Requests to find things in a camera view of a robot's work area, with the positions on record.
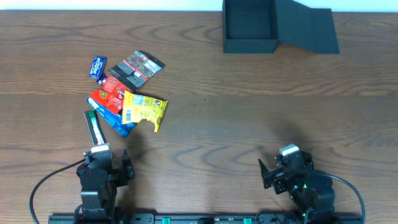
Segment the red snack packet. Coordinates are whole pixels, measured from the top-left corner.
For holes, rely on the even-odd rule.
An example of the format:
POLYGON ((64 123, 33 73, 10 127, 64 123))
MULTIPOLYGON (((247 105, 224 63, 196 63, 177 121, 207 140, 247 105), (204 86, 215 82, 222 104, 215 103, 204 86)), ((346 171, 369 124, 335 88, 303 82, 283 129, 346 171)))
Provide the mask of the red snack packet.
POLYGON ((126 91, 131 92, 126 85, 111 75, 104 81, 102 88, 93 91, 89 97, 113 114, 119 114, 123 109, 124 94, 126 91))

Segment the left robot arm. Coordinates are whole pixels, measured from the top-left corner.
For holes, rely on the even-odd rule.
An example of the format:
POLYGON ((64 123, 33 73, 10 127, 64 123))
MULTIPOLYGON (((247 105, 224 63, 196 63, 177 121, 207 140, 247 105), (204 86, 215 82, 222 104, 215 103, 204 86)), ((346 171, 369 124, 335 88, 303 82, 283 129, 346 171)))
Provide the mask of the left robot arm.
POLYGON ((81 184, 81 211, 76 223, 128 223, 126 212, 116 207, 119 187, 135 179, 134 168, 127 151, 123 151, 122 165, 114 168, 109 150, 86 152, 84 163, 78 166, 81 184))

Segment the black cardboard box with lid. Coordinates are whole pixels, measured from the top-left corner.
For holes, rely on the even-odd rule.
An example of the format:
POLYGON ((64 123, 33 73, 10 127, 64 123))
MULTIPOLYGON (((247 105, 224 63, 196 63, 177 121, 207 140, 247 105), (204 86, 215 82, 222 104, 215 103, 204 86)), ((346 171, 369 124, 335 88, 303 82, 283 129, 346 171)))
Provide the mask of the black cardboard box with lid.
POLYGON ((316 54, 339 54, 331 9, 293 0, 224 0, 223 52, 269 54, 284 42, 316 54))

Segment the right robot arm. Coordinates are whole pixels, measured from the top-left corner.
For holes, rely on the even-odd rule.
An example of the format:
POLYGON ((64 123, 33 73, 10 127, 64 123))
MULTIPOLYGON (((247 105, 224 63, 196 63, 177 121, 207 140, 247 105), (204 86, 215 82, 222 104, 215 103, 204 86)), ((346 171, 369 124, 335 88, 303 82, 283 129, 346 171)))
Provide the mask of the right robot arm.
POLYGON ((297 151, 275 157, 280 168, 270 171, 259 161, 265 189, 276 194, 287 192, 297 209, 284 218, 284 223, 332 223, 334 219, 333 181, 324 172, 316 173, 312 155, 297 151))

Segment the black snack pouch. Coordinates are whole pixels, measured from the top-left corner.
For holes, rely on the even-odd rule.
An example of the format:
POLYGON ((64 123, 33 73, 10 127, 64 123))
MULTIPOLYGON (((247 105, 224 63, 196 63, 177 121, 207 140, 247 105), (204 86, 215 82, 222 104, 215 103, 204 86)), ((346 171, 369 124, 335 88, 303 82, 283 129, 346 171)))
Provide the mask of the black snack pouch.
POLYGON ((138 50, 108 69, 108 72, 130 91, 136 91, 164 67, 165 64, 150 53, 138 50))

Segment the yellow snack packet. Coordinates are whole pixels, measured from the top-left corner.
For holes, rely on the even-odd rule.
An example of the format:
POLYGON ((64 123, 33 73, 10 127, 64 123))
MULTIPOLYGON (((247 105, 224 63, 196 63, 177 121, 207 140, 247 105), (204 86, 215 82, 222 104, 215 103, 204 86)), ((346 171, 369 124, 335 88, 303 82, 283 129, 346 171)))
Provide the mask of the yellow snack packet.
POLYGON ((154 124, 154 132, 157 133, 167 104, 165 100, 125 91, 122 124, 139 123, 146 119, 154 124))

